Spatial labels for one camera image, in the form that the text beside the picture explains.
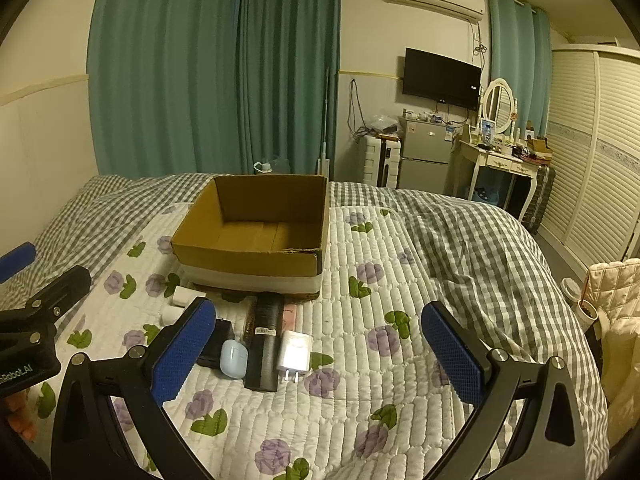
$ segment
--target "black suitcase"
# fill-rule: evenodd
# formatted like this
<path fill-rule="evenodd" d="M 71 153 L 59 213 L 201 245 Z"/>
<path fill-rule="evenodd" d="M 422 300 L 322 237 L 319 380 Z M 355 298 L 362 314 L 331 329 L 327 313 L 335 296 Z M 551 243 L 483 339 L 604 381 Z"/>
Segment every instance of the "black suitcase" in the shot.
<path fill-rule="evenodd" d="M 522 217 L 523 227 L 532 235 L 538 232 L 542 217 L 545 215 L 546 204 L 556 178 L 556 170 L 549 166 L 538 167 L 538 185 L 531 203 Z M 513 193 L 509 204 L 509 213 L 516 218 L 520 215 L 524 201 L 529 194 L 530 180 L 526 177 L 518 177 L 513 186 Z"/>

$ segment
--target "checkered blanket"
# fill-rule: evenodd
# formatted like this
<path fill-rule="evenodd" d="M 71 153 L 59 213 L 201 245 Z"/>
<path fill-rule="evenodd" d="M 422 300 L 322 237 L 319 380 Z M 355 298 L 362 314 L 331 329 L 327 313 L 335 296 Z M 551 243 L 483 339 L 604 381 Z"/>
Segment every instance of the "checkered blanket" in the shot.
<path fill-rule="evenodd" d="M 36 240 L 37 261 L 0 285 L 0 310 L 15 308 L 74 264 L 94 283 L 114 258 L 168 205 L 195 199 L 204 174 L 127 180 L 100 176 L 87 183 Z M 332 206 L 376 206 L 398 214 L 429 288 L 463 326 L 515 358 L 545 362 L 562 356 L 582 415 L 587 478 L 606 467 L 607 410 L 598 373 L 573 314 L 533 239 L 498 208 L 417 191 L 331 185 Z M 76 323 L 76 306 L 60 323 Z M 483 467 L 499 462 L 521 409 L 515 403 Z M 464 406 L 465 416 L 471 412 Z"/>

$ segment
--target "wardrobe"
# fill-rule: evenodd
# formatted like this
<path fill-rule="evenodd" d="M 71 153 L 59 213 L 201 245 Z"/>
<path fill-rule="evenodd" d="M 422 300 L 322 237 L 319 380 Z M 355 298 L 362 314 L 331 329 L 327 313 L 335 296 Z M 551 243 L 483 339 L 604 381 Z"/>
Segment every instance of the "wardrobe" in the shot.
<path fill-rule="evenodd" d="M 623 260 L 640 239 L 640 51 L 568 44 L 552 56 L 543 229 L 587 267 Z"/>

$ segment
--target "gray mini fridge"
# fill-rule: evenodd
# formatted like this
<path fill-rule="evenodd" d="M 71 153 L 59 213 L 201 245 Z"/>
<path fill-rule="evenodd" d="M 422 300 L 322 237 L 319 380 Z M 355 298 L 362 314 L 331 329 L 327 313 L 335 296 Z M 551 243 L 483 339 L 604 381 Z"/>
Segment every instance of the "gray mini fridge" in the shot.
<path fill-rule="evenodd" d="M 452 149 L 451 137 L 443 124 L 407 121 L 398 188 L 443 194 Z"/>

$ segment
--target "television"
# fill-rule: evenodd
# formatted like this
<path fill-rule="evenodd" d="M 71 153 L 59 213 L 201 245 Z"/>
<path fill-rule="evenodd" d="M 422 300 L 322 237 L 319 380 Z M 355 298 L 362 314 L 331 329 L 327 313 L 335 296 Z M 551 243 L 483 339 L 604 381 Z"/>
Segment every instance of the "television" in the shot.
<path fill-rule="evenodd" d="M 402 93 L 476 111 L 481 72 L 479 66 L 408 48 Z"/>

